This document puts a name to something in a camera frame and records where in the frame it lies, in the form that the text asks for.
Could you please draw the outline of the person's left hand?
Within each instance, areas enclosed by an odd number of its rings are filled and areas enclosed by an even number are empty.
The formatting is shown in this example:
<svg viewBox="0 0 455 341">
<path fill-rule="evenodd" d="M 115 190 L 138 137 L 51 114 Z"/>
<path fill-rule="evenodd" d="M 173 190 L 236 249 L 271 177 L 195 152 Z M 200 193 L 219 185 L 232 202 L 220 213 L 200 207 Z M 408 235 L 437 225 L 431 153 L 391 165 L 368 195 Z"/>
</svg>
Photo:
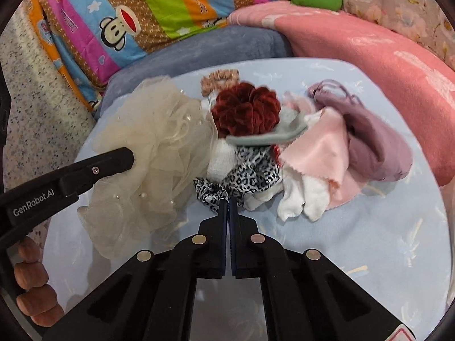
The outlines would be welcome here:
<svg viewBox="0 0 455 341">
<path fill-rule="evenodd" d="M 65 313 L 55 290 L 48 284 L 49 275 L 40 262 L 40 248 L 25 237 L 18 243 L 18 255 L 22 261 L 15 264 L 14 275 L 25 292 L 17 297 L 17 306 L 37 326 L 52 327 Z"/>
</svg>

